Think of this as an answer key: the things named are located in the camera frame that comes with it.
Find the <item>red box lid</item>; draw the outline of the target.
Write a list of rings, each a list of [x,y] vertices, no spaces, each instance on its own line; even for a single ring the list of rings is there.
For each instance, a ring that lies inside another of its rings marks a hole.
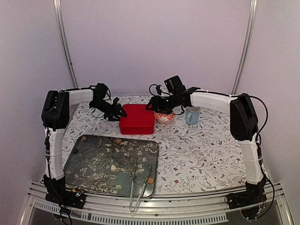
[[[122,135],[151,135],[154,133],[154,112],[146,110],[143,104],[123,106],[126,117],[120,118],[119,127]]]

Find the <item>silver tongs white handle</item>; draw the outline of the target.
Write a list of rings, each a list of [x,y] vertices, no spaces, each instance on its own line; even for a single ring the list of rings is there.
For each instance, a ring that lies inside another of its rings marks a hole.
[[[135,212],[140,200],[146,190],[147,180],[150,177],[153,163],[151,162],[147,170],[145,178],[138,178],[137,176],[137,160],[135,160],[134,169],[132,172],[130,195],[129,195],[129,211]]]

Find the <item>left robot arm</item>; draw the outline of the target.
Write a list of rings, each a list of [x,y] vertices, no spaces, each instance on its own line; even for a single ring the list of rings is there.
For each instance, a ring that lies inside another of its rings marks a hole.
[[[70,107],[89,102],[89,107],[101,111],[103,118],[108,121],[119,121],[121,117],[127,116],[119,98],[116,97],[111,103],[105,99],[109,93],[108,87],[103,83],[84,88],[48,91],[41,115],[45,128],[45,187],[51,188],[55,183],[65,186],[62,141],[70,120]]]

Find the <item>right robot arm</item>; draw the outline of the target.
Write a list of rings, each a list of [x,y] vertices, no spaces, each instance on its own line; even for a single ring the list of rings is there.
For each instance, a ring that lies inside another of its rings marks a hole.
[[[238,141],[246,166],[246,188],[242,200],[253,204],[260,198],[259,188],[264,187],[267,177],[262,169],[263,158],[260,148],[258,117],[252,103],[253,96],[246,93],[228,95],[198,87],[187,89],[179,76],[164,81],[168,90],[166,96],[153,95],[146,105],[147,110],[171,114],[175,107],[188,106],[212,109],[230,117],[230,132]]]

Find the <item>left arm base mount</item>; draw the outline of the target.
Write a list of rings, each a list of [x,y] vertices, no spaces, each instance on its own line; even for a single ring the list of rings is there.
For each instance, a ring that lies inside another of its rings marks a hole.
[[[50,187],[47,188],[45,199],[49,202],[56,203],[61,206],[68,206],[77,209],[83,209],[85,205],[86,195],[78,191],[70,191],[65,188]]]

